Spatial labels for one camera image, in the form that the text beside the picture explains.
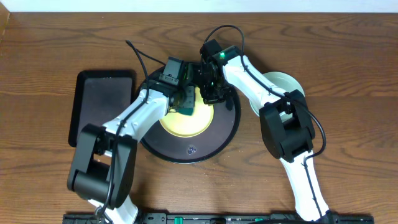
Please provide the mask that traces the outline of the yellow plate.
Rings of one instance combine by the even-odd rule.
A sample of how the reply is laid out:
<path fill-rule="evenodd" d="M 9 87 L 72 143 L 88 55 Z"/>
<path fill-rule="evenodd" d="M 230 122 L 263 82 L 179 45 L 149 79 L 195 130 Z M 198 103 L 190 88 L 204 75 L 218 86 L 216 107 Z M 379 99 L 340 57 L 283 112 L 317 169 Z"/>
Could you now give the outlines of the yellow plate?
<path fill-rule="evenodd" d="M 160 124 L 168 133 L 176 137 L 190 138 L 204 132 L 210 126 L 213 117 L 213 105 L 204 104 L 200 89 L 196 87 L 192 115 L 168 113 L 160 120 Z"/>

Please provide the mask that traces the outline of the mint plate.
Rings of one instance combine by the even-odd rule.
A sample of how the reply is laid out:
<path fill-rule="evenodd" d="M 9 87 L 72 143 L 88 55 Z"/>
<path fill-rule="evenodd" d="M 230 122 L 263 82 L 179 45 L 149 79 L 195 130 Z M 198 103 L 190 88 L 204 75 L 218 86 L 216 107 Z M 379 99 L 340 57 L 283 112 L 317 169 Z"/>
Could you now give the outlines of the mint plate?
<path fill-rule="evenodd" d="M 267 72 L 262 74 L 265 78 L 267 78 L 270 82 L 273 84 L 277 85 L 278 87 L 283 88 L 284 90 L 287 90 L 287 92 L 291 92 L 294 90 L 299 90 L 303 96 L 305 96 L 305 92 L 301 86 L 301 84 L 292 76 L 289 74 L 283 73 L 283 72 Z M 259 116 L 259 112 L 255 111 L 254 105 L 252 101 L 249 102 L 251 105 L 252 110 L 254 113 Z M 292 118 L 292 114 L 280 114 L 280 118 L 282 122 L 287 121 L 288 119 Z"/>

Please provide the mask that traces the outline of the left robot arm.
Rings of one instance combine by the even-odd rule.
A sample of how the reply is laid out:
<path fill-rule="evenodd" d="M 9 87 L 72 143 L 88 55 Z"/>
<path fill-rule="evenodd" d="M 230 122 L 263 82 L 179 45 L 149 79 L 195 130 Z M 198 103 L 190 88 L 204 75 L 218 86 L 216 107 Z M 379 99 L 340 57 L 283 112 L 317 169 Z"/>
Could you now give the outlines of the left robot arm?
<path fill-rule="evenodd" d="M 96 207 L 88 222 L 134 223 L 138 209 L 129 193 L 137 144 L 156 122 L 194 93 L 189 87 L 149 81 L 116 118 L 102 126 L 87 124 L 81 130 L 67 187 Z"/>

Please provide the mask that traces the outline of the green yellow sponge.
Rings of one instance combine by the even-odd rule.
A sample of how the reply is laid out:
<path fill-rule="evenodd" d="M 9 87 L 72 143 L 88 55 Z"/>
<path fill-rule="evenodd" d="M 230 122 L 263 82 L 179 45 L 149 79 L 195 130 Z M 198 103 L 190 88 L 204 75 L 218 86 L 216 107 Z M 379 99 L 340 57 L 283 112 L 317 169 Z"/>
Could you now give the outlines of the green yellow sponge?
<path fill-rule="evenodd" d="M 195 107 L 194 104 L 181 105 L 178 107 L 177 111 L 182 115 L 191 116 L 193 114 L 194 107 Z"/>

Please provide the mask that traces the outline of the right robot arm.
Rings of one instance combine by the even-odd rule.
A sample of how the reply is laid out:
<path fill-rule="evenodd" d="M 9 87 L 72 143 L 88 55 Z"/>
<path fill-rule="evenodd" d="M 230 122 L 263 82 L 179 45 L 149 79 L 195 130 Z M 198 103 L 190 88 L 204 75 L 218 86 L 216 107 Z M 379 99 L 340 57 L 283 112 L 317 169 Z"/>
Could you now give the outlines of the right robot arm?
<path fill-rule="evenodd" d="M 304 94 L 287 91 L 269 81 L 256 69 L 243 49 L 222 49 L 215 40 L 201 49 L 200 94 L 212 105 L 226 101 L 232 88 L 252 103 L 260 119 L 262 140 L 270 154 L 280 160 L 295 198 L 295 209 L 305 221 L 319 221 L 329 210 L 315 173 L 313 150 L 319 120 L 310 112 Z"/>

